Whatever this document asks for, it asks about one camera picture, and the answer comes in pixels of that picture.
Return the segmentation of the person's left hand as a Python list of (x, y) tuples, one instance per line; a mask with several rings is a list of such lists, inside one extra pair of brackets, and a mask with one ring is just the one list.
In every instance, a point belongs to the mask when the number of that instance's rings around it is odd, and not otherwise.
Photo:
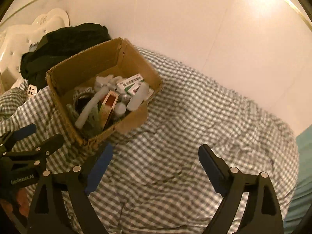
[(15, 194), (15, 199), (13, 200), (13, 204), (1, 198), (1, 206), (10, 220), (13, 220), (13, 215), (14, 215), (13, 211), (14, 211), (15, 206), (17, 207), (17, 209), (19, 210), (19, 213), (23, 217), (28, 218), (28, 214), (30, 212), (30, 206), (28, 202), (26, 188), (19, 189), (19, 191)]

